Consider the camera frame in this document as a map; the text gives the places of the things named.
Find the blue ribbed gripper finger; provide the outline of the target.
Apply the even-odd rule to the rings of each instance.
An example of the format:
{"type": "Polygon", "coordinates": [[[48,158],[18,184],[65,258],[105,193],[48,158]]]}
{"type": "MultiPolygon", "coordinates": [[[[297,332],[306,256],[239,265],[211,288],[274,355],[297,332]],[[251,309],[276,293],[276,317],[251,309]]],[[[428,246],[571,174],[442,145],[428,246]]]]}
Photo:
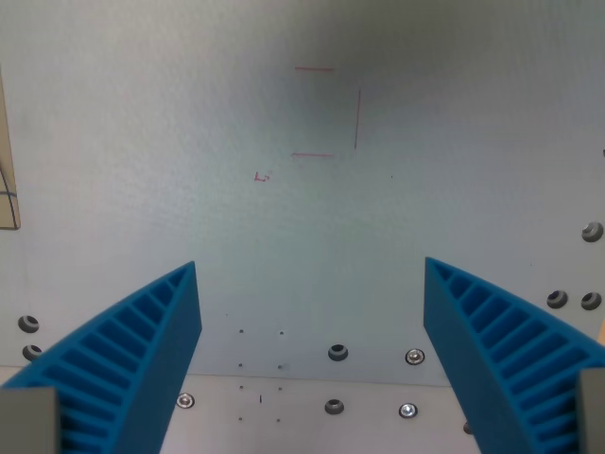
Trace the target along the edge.
{"type": "Polygon", "coordinates": [[[428,257],[423,327],[483,453],[578,453],[576,385],[604,348],[536,305],[428,257]]]}
{"type": "Polygon", "coordinates": [[[62,453],[158,453],[201,331],[188,262],[93,317],[2,387],[57,393],[62,453]]]}

